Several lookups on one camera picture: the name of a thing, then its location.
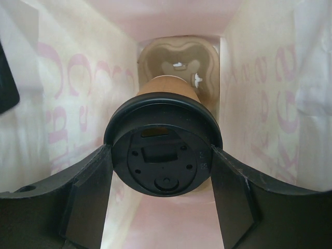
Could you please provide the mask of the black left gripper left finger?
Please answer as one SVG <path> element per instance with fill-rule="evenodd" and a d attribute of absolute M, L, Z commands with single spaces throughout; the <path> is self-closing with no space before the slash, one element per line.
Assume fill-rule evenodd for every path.
<path fill-rule="evenodd" d="M 111 146 L 42 181 L 1 193 L 1 248 L 100 248 Z"/>

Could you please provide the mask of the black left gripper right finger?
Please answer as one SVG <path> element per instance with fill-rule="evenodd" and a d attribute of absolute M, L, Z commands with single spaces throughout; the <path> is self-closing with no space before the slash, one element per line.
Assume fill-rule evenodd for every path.
<path fill-rule="evenodd" d="M 294 186 L 213 148 L 224 248 L 331 248 L 331 191 Z"/>

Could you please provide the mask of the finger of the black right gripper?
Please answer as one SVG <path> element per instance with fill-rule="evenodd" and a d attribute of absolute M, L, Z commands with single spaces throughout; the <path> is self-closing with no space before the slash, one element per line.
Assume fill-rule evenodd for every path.
<path fill-rule="evenodd" d="M 2 45 L 0 57 L 0 84 L 0 113 L 3 114 L 20 102 L 20 96 Z"/>

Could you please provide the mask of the paper cakes bag pink handles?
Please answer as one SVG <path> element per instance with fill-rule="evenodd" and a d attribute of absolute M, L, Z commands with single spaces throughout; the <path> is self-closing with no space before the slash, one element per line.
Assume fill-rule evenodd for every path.
<path fill-rule="evenodd" d="M 1 114 L 1 193 L 107 145 L 112 115 L 140 90 L 140 52 L 173 36 L 219 49 L 217 148 L 285 183 L 331 191 L 331 1 L 1 1 L 20 96 Z M 113 168 L 100 248 L 224 248 L 211 175 L 156 197 Z"/>

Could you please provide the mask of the black plastic cup lid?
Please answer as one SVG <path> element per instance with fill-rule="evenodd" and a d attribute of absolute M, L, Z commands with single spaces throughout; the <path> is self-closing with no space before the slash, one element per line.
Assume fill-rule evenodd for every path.
<path fill-rule="evenodd" d="M 223 140 L 201 103 L 155 92 L 123 103 L 106 127 L 104 143 L 111 146 L 114 171 L 127 186 L 149 196 L 175 197 L 210 177 L 212 148 Z"/>

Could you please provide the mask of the brown pulp cup carrier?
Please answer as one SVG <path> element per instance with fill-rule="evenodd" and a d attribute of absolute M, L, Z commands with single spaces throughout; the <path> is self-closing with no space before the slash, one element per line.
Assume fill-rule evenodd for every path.
<path fill-rule="evenodd" d="M 139 88 L 164 75 L 183 79 L 199 101 L 217 118 L 220 98 L 219 49 L 198 36 L 173 36 L 152 40 L 137 59 Z"/>

